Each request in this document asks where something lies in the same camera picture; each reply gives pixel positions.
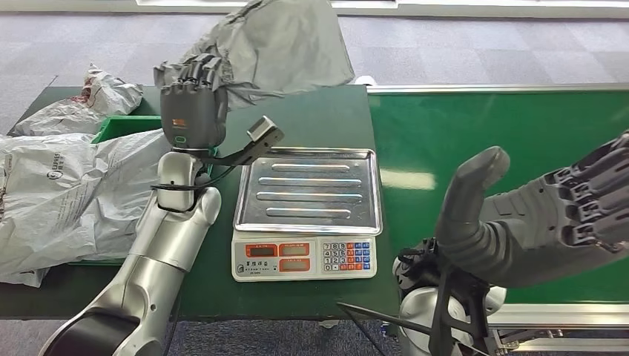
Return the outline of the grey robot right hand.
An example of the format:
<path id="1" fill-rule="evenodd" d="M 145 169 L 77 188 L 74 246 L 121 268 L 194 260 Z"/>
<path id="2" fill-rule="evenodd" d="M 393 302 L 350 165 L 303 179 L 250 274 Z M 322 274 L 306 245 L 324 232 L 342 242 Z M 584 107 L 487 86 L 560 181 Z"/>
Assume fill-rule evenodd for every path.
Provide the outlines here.
<path id="1" fill-rule="evenodd" d="M 536 286 L 628 257 L 628 134 L 578 162 L 486 196 L 510 167 L 492 146 L 458 166 L 435 227 L 454 266 L 505 288 Z"/>

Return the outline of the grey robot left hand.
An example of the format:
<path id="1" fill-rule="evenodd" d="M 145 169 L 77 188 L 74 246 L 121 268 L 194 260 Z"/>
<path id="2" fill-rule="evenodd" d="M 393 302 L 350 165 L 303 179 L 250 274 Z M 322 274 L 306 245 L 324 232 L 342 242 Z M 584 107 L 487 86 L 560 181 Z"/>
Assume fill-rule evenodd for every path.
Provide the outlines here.
<path id="1" fill-rule="evenodd" d="M 217 70 L 222 59 L 201 53 L 180 64 L 154 67 L 161 125 L 177 151 L 208 151 L 226 135 L 228 94 Z"/>

